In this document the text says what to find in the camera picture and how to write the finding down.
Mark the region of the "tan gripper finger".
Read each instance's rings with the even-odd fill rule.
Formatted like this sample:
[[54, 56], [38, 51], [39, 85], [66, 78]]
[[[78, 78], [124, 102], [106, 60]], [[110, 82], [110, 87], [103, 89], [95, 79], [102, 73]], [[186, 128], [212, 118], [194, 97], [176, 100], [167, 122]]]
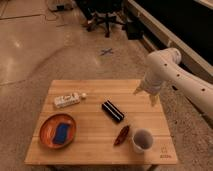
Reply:
[[142, 91], [143, 91], [143, 87], [138, 86], [138, 87], [135, 89], [135, 91], [133, 92], [133, 94], [136, 95], [136, 94], [138, 94], [138, 93], [140, 93], [140, 92], [142, 92]]
[[152, 94], [150, 94], [150, 95], [149, 95], [149, 98], [150, 98], [151, 106], [153, 107], [153, 106], [155, 106], [155, 105], [157, 104], [157, 102], [158, 102], [159, 94], [157, 94], [157, 95], [152, 95]]

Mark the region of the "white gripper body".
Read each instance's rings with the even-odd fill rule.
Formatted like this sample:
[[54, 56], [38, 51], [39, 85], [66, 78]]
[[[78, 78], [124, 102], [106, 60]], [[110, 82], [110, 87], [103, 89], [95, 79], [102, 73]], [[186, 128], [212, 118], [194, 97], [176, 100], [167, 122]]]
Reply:
[[142, 88], [149, 94], [157, 95], [162, 88], [164, 80], [151, 69], [148, 69], [142, 80]]

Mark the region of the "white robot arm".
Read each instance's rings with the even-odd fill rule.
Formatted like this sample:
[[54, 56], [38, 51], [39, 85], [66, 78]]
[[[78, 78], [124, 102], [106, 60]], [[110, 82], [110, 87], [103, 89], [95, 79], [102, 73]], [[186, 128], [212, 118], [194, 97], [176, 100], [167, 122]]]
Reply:
[[153, 51], [146, 57], [148, 68], [134, 93], [157, 95], [165, 81], [181, 90], [205, 114], [213, 115], [213, 84], [182, 69], [181, 52], [176, 48]]

